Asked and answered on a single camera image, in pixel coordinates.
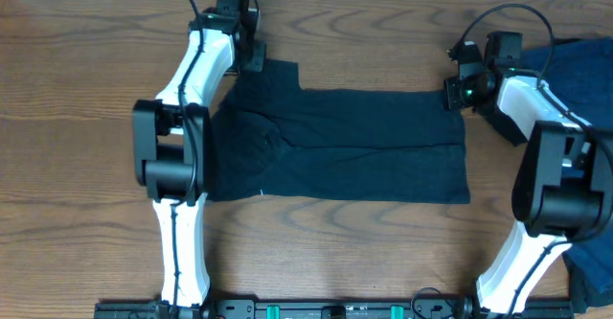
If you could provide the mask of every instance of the table surface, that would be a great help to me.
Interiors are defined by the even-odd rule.
[[[456,71],[446,48],[479,13],[509,2],[541,10],[558,37],[613,34],[613,0],[260,0],[261,37],[269,57],[300,63],[304,88],[436,90]],[[0,9],[0,317],[86,318],[100,299],[155,296],[160,236],[134,177],[131,106],[176,71],[188,1],[0,0]],[[494,30],[520,31],[528,46],[548,40],[524,11],[488,17],[473,39],[483,44]],[[524,148],[481,117],[464,117],[469,205],[268,195],[210,205],[206,261],[216,293],[470,291],[511,228]],[[533,295],[566,294],[558,261]],[[604,308],[586,317],[611,316]]]

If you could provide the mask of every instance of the blue fabric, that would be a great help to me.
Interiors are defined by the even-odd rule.
[[[541,70],[548,53],[548,47],[524,52],[524,65]],[[545,78],[551,91],[573,112],[596,128],[613,130],[613,40],[610,37],[556,46]],[[613,296],[613,228],[597,239],[574,245],[567,252],[567,258],[581,269],[587,282],[599,293]]]

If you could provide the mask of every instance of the green connector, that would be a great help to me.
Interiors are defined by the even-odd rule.
[[[392,306],[392,319],[404,319],[404,307]]]
[[[281,319],[281,309],[279,306],[268,306],[266,308],[266,319]]]

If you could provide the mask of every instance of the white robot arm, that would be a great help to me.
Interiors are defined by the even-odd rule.
[[[528,142],[511,198],[517,221],[477,280],[484,318],[524,311],[554,260],[611,217],[611,134],[598,131],[595,142],[597,131],[570,112],[540,74],[521,67],[521,38],[489,34],[483,58],[473,42],[462,40],[449,52],[459,75],[445,81],[448,109],[473,107],[510,142]]]
[[[208,107],[225,74],[261,71],[265,57],[265,45],[254,38],[260,14],[249,0],[217,0],[197,18],[169,85],[133,110],[137,178],[153,199],[162,234],[161,300],[188,310],[200,308],[210,288],[203,215],[215,158]],[[183,147],[159,144],[157,136],[166,134],[183,135]]]

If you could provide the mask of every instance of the folded cloth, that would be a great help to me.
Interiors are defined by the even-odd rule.
[[[464,120],[440,91],[303,90],[298,64],[268,60],[240,75],[212,125],[212,200],[470,201]]]
[[[527,51],[522,56],[524,65],[540,70],[548,53],[547,47]],[[556,46],[545,77],[551,91],[569,109],[596,128],[613,130],[613,40],[610,37]],[[572,261],[581,270],[576,277],[584,276],[590,289],[608,294],[598,301],[594,300],[595,296],[586,297],[587,306],[601,306],[604,299],[613,304],[613,229],[609,228],[596,239],[573,245],[566,257],[566,261]],[[574,289],[580,287],[571,286],[571,297],[582,298],[572,293],[577,291]]]

